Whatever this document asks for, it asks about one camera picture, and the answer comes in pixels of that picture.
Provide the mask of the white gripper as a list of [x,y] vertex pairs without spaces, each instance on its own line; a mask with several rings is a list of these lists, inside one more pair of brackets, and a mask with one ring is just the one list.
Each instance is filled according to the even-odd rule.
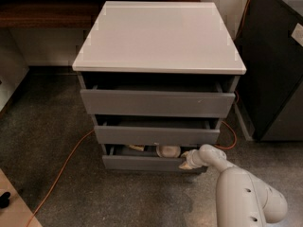
[[192,168],[200,168],[202,166],[207,166],[207,163],[200,156],[200,152],[198,149],[185,151],[181,154],[180,157],[187,157],[187,162],[183,162],[179,165],[179,168],[182,170],[191,170]]

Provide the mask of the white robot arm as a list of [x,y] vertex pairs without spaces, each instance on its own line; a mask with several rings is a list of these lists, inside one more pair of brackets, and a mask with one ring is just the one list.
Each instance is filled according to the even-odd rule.
[[227,160],[226,154],[205,144],[182,154],[181,169],[213,166],[220,173],[216,183],[218,227],[266,227],[285,219],[288,203],[276,189],[249,171]]

